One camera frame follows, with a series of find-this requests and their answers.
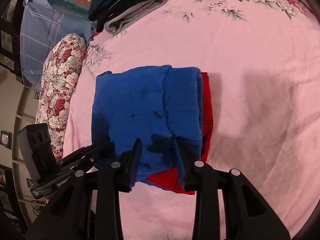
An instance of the blue sweater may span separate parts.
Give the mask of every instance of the blue sweater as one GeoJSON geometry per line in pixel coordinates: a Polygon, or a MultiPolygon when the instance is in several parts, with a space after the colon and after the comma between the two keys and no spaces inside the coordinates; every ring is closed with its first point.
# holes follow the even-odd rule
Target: blue sweater
{"type": "Polygon", "coordinates": [[[200,158],[202,147],[202,77],[194,67],[145,66],[97,77],[92,106],[92,143],[110,137],[117,160],[142,140],[137,181],[170,169],[173,135],[200,158]]]}

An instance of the red cloth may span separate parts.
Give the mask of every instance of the red cloth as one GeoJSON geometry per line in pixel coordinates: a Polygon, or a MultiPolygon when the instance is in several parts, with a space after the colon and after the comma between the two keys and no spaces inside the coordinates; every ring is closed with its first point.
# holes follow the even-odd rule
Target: red cloth
{"type": "MultiPolygon", "coordinates": [[[[203,126],[202,126],[202,149],[200,160],[206,162],[210,140],[213,132],[213,116],[211,105],[211,94],[209,85],[208,73],[202,72],[203,81],[203,126]]],[[[146,178],[147,181],[160,186],[161,188],[173,191],[175,193],[183,193],[188,195],[194,195],[195,192],[186,192],[180,185],[178,178],[178,171],[176,167],[172,167],[169,170],[161,171],[146,178]]]]}

